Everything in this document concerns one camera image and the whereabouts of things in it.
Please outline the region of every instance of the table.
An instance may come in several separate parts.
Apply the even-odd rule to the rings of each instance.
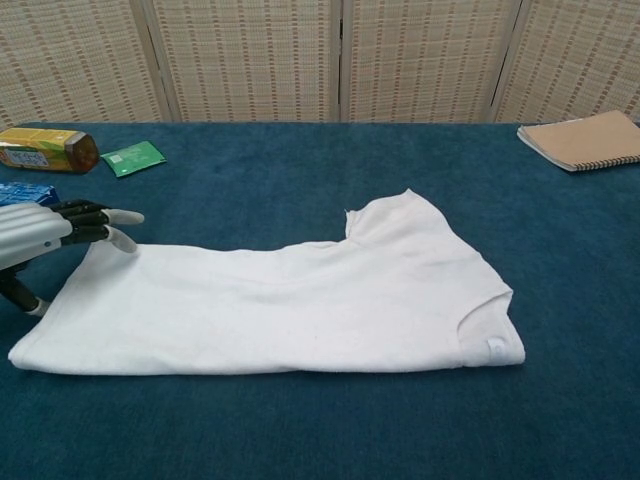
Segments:
[[[167,163],[116,179],[2,168],[143,212],[140,243],[340,240],[407,187],[514,289],[523,366],[411,374],[71,377],[0,361],[0,478],[632,478],[640,472],[640,165],[569,174],[514,125],[70,124]],[[21,278],[52,298],[86,246]],[[36,323],[0,299],[0,351]]]

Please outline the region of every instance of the t-shirt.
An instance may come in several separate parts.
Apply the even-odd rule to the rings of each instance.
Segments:
[[[274,251],[93,244],[15,366],[65,374],[409,372],[524,361],[512,290],[410,190]]]

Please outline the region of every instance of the robotic hand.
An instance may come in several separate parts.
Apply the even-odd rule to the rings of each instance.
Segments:
[[[137,212],[115,210],[73,200],[43,207],[21,203],[0,207],[0,293],[30,315],[43,316],[49,303],[36,297],[17,278],[32,258],[64,245],[107,240],[123,252],[137,245],[113,224],[142,223]]]

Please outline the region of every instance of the green packet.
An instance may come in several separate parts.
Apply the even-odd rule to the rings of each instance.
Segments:
[[[109,164],[116,177],[131,175],[139,170],[166,162],[151,142],[140,142],[115,152],[100,155]]]

